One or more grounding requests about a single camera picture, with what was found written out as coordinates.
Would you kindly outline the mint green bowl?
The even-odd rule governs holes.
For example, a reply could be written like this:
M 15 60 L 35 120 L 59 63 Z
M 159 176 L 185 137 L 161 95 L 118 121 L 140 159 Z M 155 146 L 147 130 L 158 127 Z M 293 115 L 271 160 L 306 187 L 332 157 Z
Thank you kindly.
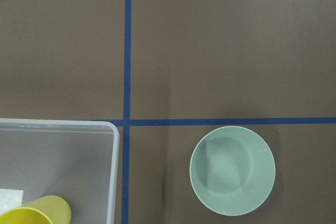
M 195 146 L 190 182 L 199 201 L 224 216 L 241 216 L 260 207 L 275 179 L 274 155 L 265 140 L 242 126 L 223 126 Z

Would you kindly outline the yellow plastic cup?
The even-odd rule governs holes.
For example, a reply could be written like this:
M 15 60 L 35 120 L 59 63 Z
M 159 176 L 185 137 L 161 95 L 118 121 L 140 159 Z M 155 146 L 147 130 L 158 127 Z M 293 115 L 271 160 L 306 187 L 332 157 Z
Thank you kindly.
M 71 208 L 61 197 L 44 196 L 1 214 L 1 223 L 71 223 Z

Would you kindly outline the translucent plastic storage box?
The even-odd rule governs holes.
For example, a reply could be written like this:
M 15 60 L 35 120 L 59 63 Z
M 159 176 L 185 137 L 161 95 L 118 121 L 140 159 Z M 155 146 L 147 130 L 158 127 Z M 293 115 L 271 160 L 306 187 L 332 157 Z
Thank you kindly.
M 1 188 L 62 197 L 72 223 L 114 223 L 120 134 L 105 121 L 1 119 Z

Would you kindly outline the white label in box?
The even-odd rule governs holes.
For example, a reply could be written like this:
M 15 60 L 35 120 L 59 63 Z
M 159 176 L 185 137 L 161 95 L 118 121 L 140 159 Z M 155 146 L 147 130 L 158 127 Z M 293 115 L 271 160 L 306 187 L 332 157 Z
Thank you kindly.
M 0 213 L 19 207 L 23 201 L 23 190 L 0 189 Z

